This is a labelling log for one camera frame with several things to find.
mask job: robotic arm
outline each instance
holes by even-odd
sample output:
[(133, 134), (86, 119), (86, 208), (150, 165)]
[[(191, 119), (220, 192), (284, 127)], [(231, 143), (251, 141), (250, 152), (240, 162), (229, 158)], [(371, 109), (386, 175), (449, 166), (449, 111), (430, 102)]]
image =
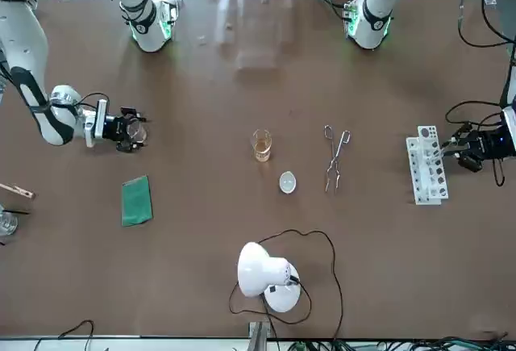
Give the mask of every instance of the robotic arm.
[(347, 37), (360, 47), (373, 50), (387, 35), (397, 0), (353, 0), (344, 6)]
[(135, 121), (145, 121), (135, 110), (123, 109), (118, 117), (109, 115), (107, 100), (87, 106), (70, 86), (57, 86), (48, 98), (44, 88), (48, 42), (27, 0), (0, 0), (0, 49), (10, 79), (49, 144), (63, 145), (74, 136), (84, 136), (89, 147), (98, 139), (113, 140), (124, 152), (143, 146), (143, 141), (133, 140), (128, 132)]
[(179, 4), (180, 0), (120, 0), (120, 9), (139, 47), (156, 52), (172, 39)]

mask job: table surface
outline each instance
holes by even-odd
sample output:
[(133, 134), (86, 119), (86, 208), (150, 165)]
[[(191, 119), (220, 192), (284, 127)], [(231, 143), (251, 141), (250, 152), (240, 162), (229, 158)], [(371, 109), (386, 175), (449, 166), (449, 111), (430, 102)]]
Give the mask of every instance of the table surface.
[[(456, 32), (458, 0), (400, 0), (390, 37), (358, 49), (319, 0), (189, 0), (177, 42), (142, 53), (106, 0), (43, 0), (47, 88), (102, 91), (111, 109), (135, 106), (152, 122), (149, 146), (121, 154), (44, 143), (22, 100), (0, 107), (0, 201), (27, 207), (0, 248), (0, 335), (57, 334), (92, 319), (97, 334), (246, 336), (253, 315), (232, 315), (239, 251), (287, 228), (321, 229), (335, 243), (347, 338), (516, 336), (516, 224), (507, 215), (516, 169), (498, 189), (490, 165), (473, 174), (446, 163), (451, 198), (414, 205), (405, 138), (465, 99), (497, 101), (508, 58)], [(465, 35), (495, 40), (469, 0)], [(457, 116), (484, 114), (468, 107)], [(339, 193), (324, 193), (330, 158), (323, 128), (352, 132)], [(266, 127), (273, 157), (252, 158), (250, 136)], [(298, 179), (278, 190), (281, 173)], [(148, 175), (154, 219), (121, 226), (121, 185)], [(320, 236), (283, 236), (264, 246), (299, 270), (313, 300), (303, 324), (281, 337), (331, 337), (339, 296), (331, 251)], [(235, 309), (261, 309), (238, 293)], [(307, 309), (303, 298), (294, 320)]]

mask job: desk lamp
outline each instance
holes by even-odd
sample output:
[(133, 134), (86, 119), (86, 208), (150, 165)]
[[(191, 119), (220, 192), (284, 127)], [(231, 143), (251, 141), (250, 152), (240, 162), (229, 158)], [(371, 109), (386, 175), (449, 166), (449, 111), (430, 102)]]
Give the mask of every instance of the desk lamp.
[(276, 312), (290, 311), (299, 300), (299, 274), (286, 259), (270, 257), (255, 242), (247, 243), (240, 252), (239, 287), (246, 297), (264, 293), (267, 304)]

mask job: green cloth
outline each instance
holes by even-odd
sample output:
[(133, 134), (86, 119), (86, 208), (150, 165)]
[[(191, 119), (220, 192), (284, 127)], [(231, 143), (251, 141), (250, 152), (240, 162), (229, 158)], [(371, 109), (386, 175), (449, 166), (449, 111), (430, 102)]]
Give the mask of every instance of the green cloth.
[(152, 219), (151, 190), (148, 177), (122, 184), (122, 226), (134, 226)]

